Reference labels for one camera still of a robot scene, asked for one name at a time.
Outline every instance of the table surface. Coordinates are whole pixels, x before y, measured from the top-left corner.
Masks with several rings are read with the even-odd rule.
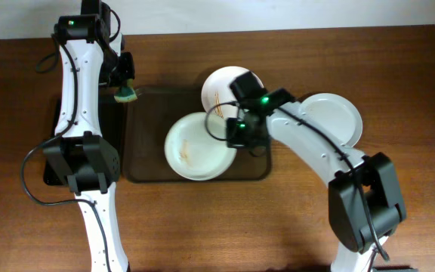
[[[390,264],[435,271],[435,26],[129,36],[139,85],[199,88],[214,70],[253,70],[270,89],[331,92],[363,118],[357,147],[395,163],[407,220],[385,244]],[[51,129],[61,68],[33,71],[50,39],[0,41],[0,271],[88,271],[76,206],[41,207],[23,193],[21,160]],[[41,199],[71,198],[42,182],[44,158],[28,164]],[[264,181],[132,184],[116,207],[132,270],[246,270],[330,264],[338,240],[326,188],[287,147],[273,143]]]

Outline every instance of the green sponge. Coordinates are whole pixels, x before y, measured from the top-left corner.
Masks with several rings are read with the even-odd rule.
[[[128,79],[125,84],[119,88],[119,90],[113,95],[115,101],[119,103],[128,103],[137,100],[137,95],[135,94],[133,79]]]

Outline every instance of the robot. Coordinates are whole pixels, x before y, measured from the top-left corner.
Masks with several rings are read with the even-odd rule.
[[[52,38],[56,51],[43,59],[53,56],[54,68],[61,55],[63,64],[62,104],[55,136],[33,148],[20,169],[23,189],[34,202],[44,206],[79,204],[92,272],[130,271],[115,207],[120,158],[117,150],[102,138],[97,112],[99,86],[128,90],[134,78],[132,56],[122,53],[123,35],[118,30],[110,36],[111,14],[117,17],[101,0],[82,0],[80,15],[60,17],[55,24]],[[329,270],[371,271],[377,254],[387,260],[381,245],[406,219],[393,163],[383,153],[367,156],[341,143],[313,120],[298,116],[299,102],[285,89],[269,93],[251,72],[236,78],[230,87],[236,101],[229,104],[238,106],[244,116],[229,118],[227,137],[220,140],[230,148],[259,147],[270,138],[280,141],[328,187],[330,225],[340,240]],[[43,202],[30,193],[24,168],[38,150],[43,150],[49,165],[75,199]],[[363,192],[363,185],[370,187],[367,193]]]

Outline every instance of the wooden table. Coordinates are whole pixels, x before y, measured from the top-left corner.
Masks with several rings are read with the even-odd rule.
[[[222,66],[247,67],[273,90],[332,92],[352,101],[357,147],[394,162],[408,211],[385,249],[390,264],[435,271],[435,26],[128,36],[139,85],[198,88]],[[0,41],[0,271],[89,271],[76,206],[29,201],[17,177],[51,129],[60,67],[33,72],[50,39]],[[122,243],[133,270],[266,270],[330,264],[338,241],[326,188],[288,148],[256,183],[118,183]],[[42,199],[72,197],[42,182],[43,156],[26,170]]]

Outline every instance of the white background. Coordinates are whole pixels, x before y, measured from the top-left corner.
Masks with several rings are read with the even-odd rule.
[[[107,0],[124,34],[435,23],[434,0]],[[49,37],[80,0],[0,0],[0,39]]]

